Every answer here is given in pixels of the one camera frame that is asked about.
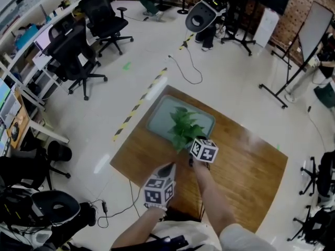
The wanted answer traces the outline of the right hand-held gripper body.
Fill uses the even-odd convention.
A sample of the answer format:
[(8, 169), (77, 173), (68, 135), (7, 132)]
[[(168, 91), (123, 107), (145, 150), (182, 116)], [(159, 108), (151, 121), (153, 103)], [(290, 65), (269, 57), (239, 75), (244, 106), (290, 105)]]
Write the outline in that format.
[(219, 148), (214, 141), (208, 138), (195, 138), (188, 144), (188, 164), (189, 166), (193, 166), (193, 159), (208, 164), (213, 163), (218, 151)]

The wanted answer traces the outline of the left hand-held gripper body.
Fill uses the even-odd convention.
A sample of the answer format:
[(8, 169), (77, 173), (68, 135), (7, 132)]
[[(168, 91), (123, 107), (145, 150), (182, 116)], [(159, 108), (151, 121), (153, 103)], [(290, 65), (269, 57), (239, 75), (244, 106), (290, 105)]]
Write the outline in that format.
[(144, 201), (149, 205), (166, 207), (174, 196), (176, 164), (156, 168), (143, 186)]

